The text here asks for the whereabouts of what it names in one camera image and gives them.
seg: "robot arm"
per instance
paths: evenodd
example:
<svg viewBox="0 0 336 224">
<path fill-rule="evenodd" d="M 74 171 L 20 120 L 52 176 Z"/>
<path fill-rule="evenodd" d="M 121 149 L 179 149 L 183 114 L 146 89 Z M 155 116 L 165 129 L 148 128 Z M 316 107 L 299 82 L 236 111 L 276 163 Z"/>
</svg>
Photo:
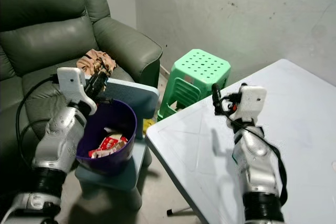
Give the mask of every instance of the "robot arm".
<svg viewBox="0 0 336 224">
<path fill-rule="evenodd" d="M 239 170 L 240 191 L 245 206 L 245 224 L 284 223 L 281 206 L 287 200 L 286 170 L 280 154 L 277 153 L 278 149 L 264 139 L 263 128 L 255 125 L 264 107 L 266 90 L 243 84 L 238 93 L 223 98 L 220 94 L 218 86 L 214 84 L 215 115 L 225 115 L 227 125 L 235 133 L 232 157 Z M 228 111 L 223 110 L 223 100 L 230 102 Z M 282 167 L 285 171 L 281 197 L 270 161 L 272 151 L 279 159 L 279 168 Z"/>
<path fill-rule="evenodd" d="M 1 224 L 56 223 L 54 216 L 60 211 L 62 185 L 76 158 L 86 118 L 97 110 L 92 99 L 108 78 L 103 72 L 96 74 L 84 89 L 84 73 L 78 68 L 59 68 L 57 76 L 68 105 L 47 123 L 32 162 L 33 182 L 14 198 Z"/>
</svg>

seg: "stool leg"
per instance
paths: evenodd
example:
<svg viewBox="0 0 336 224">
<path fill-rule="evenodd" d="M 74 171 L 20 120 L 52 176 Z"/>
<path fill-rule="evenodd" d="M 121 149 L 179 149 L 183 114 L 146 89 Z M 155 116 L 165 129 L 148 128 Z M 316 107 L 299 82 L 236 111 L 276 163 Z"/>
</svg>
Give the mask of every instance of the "stool leg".
<svg viewBox="0 0 336 224">
<path fill-rule="evenodd" d="M 135 137 L 136 137 L 136 139 L 142 139 L 143 138 L 143 136 L 142 136 L 142 132 L 143 132 L 143 118 L 142 117 L 139 117 L 139 116 L 137 116 L 136 117 L 136 132 L 135 132 Z"/>
<path fill-rule="evenodd" d="M 126 192 L 126 204 L 129 209 L 137 211 L 142 206 L 142 198 L 137 189 L 134 187 L 132 190 Z"/>
<path fill-rule="evenodd" d="M 83 181 L 80 181 L 79 183 L 82 188 L 82 197 L 84 199 L 92 199 L 99 193 L 98 186 Z"/>
<path fill-rule="evenodd" d="M 149 151 L 148 146 L 146 146 L 145 155 L 143 157 L 142 165 L 144 167 L 148 167 L 152 163 L 152 155 Z"/>
</svg>

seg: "sofa armrest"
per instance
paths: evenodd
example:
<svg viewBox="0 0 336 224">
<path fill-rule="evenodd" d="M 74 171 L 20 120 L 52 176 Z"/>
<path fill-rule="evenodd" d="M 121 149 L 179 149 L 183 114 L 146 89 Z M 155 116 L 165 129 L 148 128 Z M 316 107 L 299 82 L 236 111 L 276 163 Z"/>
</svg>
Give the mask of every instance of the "sofa armrest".
<svg viewBox="0 0 336 224">
<path fill-rule="evenodd" d="M 99 49 L 107 52 L 137 83 L 157 87 L 162 48 L 147 36 L 110 17 L 93 25 Z"/>
</svg>

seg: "green leather recliner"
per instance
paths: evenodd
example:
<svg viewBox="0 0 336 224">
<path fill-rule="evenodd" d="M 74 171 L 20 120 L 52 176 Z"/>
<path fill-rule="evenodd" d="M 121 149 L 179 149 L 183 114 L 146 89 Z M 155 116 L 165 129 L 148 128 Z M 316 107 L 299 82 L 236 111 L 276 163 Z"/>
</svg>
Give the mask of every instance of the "green leather recliner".
<svg viewBox="0 0 336 224">
<path fill-rule="evenodd" d="M 93 48 L 117 62 L 112 78 L 157 87 L 162 48 L 112 19 L 106 0 L 0 0 L 0 5 L 1 195 L 22 184 L 26 174 L 17 151 L 15 113 L 33 85 L 58 67 L 75 67 Z M 22 109 L 20 130 L 31 121 L 51 118 L 64 105 L 58 85 L 43 84 Z M 37 125 L 26 135 L 28 156 L 44 127 Z"/>
</svg>

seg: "yellow object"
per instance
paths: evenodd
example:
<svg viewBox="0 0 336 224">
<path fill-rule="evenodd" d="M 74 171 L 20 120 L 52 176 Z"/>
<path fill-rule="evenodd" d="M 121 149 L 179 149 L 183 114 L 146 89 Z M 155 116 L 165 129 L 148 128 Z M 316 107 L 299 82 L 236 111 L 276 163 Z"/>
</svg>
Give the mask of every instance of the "yellow object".
<svg viewBox="0 0 336 224">
<path fill-rule="evenodd" d="M 149 126 L 153 125 L 155 122 L 152 119 L 144 119 L 143 120 L 143 131 L 142 133 L 145 135 Z"/>
</svg>

